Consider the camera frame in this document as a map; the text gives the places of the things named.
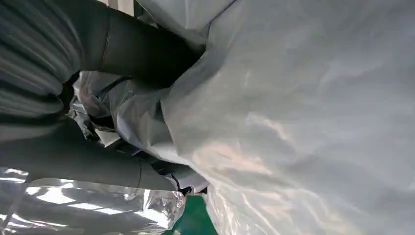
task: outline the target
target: plastic wrap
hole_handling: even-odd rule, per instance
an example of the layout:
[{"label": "plastic wrap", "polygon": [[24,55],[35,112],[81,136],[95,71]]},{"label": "plastic wrap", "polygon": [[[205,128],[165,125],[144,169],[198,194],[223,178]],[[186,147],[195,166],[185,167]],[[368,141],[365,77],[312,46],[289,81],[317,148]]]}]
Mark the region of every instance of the plastic wrap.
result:
[{"label": "plastic wrap", "polygon": [[180,192],[32,178],[0,168],[2,235],[159,235],[184,211]]},{"label": "plastic wrap", "polygon": [[186,38],[196,49],[207,41],[210,22],[234,0],[136,0],[157,24]]},{"label": "plastic wrap", "polygon": [[414,233],[414,20],[411,0],[238,0],[213,20],[161,106],[220,234]]}]

